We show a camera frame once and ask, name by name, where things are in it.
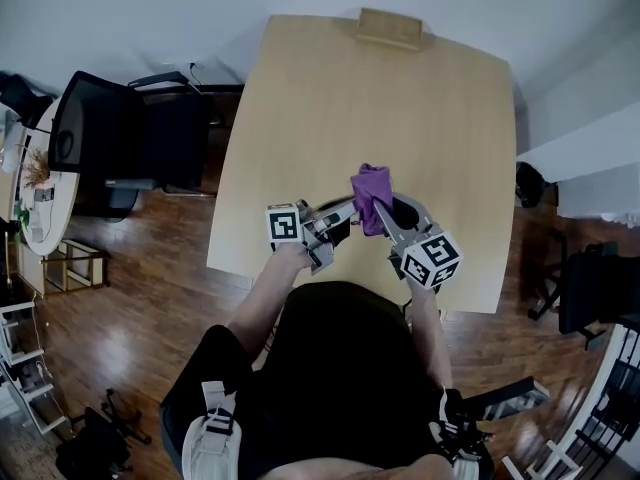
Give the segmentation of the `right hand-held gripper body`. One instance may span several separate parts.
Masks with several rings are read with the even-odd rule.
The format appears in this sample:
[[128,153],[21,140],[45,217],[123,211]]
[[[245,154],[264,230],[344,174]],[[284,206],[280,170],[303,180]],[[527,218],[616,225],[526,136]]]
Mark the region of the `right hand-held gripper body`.
[[423,289],[436,289],[450,280],[463,254],[449,232],[437,224],[423,230],[401,230],[391,235],[389,260],[399,279],[411,279]]

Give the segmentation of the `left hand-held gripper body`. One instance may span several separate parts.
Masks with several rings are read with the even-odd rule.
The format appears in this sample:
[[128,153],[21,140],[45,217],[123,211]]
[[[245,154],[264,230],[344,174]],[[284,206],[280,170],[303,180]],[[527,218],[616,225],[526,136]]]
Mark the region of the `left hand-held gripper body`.
[[316,216],[318,207],[312,207],[300,199],[295,203],[270,205],[265,211],[272,249],[282,243],[302,244],[312,261],[312,275],[333,263],[335,248],[347,238],[325,234],[326,224]]

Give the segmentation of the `purple cloth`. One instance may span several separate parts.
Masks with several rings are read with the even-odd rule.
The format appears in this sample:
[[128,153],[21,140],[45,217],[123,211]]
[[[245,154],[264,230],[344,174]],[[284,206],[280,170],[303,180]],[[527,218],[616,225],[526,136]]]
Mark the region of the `purple cloth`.
[[393,196],[389,168],[363,163],[350,181],[354,195],[354,208],[358,213],[358,222],[364,235],[382,235],[385,228],[375,210],[374,202],[379,201],[389,213],[392,213]]

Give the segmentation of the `person's left forearm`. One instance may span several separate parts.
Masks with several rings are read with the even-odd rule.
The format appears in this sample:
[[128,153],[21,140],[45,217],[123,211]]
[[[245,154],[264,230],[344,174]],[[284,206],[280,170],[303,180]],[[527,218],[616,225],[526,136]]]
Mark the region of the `person's left forearm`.
[[232,313],[226,327],[251,362],[260,356],[299,273],[310,266],[311,259],[302,244],[280,244]]

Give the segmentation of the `person's right forearm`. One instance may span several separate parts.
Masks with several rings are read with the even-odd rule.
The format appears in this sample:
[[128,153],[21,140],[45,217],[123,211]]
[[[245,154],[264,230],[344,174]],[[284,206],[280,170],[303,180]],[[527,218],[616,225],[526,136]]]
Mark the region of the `person's right forearm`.
[[453,387],[452,366],[433,290],[409,278],[411,332],[427,377],[438,387]]

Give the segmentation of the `black bag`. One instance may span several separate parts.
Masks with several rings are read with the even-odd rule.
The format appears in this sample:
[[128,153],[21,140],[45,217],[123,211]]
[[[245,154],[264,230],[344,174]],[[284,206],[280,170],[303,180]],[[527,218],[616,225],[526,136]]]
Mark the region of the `black bag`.
[[541,201],[549,183],[530,164],[516,163],[515,195],[523,208],[535,208]]

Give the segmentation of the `wooden block stand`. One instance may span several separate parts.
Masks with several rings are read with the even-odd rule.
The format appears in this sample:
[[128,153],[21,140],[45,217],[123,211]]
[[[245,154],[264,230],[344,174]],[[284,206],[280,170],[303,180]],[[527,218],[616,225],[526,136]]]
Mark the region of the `wooden block stand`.
[[362,8],[356,25],[357,39],[407,51],[422,48],[420,19],[372,8]]

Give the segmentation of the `white metal railing rack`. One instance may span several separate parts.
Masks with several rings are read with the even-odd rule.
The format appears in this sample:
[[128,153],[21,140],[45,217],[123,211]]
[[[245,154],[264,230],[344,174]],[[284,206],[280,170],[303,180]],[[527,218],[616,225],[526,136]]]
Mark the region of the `white metal railing rack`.
[[504,480],[597,480],[624,444],[640,431],[640,322],[612,331],[600,369],[563,437],[548,455],[521,472],[505,456]]

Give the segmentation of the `black mesh office chair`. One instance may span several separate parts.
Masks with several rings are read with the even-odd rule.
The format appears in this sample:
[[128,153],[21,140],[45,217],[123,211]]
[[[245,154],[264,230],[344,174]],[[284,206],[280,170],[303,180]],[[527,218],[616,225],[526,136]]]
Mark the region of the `black mesh office chair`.
[[66,87],[53,119],[51,170],[76,174],[84,191],[73,214],[121,221],[142,191],[207,198],[202,190],[209,134],[227,123],[220,95],[241,84],[196,85],[179,71],[126,85],[84,71]]

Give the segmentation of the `round white table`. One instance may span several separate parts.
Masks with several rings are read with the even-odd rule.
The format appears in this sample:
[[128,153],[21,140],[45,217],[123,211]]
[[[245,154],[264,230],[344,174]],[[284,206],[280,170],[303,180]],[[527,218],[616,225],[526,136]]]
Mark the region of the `round white table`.
[[39,256],[51,254],[62,240],[69,224],[79,183],[79,175],[50,169],[49,178],[38,185],[41,189],[53,189],[53,199],[36,201],[35,188],[28,187],[25,169],[32,164],[34,152],[46,153],[49,148],[49,133],[60,103],[56,99],[44,112],[35,130],[27,129],[29,143],[24,154],[19,182],[21,209],[30,214],[29,222],[22,225],[28,247]]

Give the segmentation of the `dried flower bouquet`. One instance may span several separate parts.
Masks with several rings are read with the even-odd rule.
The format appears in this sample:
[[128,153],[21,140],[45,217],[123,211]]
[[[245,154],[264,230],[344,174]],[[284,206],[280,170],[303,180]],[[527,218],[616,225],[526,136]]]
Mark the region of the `dried flower bouquet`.
[[24,186],[35,189],[44,184],[50,178],[48,165],[48,154],[39,148],[28,153],[26,161],[23,163],[22,181]]

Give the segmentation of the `light wooden cabinet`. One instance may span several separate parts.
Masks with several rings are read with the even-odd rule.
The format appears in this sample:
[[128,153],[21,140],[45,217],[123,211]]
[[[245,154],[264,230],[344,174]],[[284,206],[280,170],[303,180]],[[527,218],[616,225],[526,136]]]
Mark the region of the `light wooden cabinet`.
[[27,245],[20,243],[17,248],[18,275],[40,298],[46,297],[45,269],[42,257]]

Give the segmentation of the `white shelf rack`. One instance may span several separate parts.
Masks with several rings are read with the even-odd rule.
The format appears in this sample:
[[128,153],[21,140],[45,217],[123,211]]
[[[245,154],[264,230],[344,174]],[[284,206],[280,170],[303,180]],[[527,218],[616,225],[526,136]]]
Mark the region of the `white shelf rack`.
[[40,436],[67,422],[55,399],[41,346],[34,301],[0,307],[0,375],[9,394]]

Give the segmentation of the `black chair base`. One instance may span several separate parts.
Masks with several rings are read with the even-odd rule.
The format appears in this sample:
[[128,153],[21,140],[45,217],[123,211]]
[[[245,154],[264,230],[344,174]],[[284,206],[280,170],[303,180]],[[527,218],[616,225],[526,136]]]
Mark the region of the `black chair base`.
[[100,411],[86,407],[79,416],[69,420],[71,430],[78,423],[82,428],[56,448],[55,466],[65,480],[121,480],[133,471],[128,464],[131,457],[129,439],[142,445],[152,443],[152,437],[139,428],[142,413],[120,414],[116,391],[106,390]]

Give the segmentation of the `black headrest office chair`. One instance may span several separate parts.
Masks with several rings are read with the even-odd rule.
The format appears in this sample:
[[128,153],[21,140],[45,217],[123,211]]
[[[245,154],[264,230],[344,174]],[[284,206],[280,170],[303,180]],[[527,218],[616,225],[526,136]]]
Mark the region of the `black headrest office chair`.
[[25,127],[35,129],[53,102],[48,94],[34,93],[21,76],[0,71],[0,103],[14,111]]

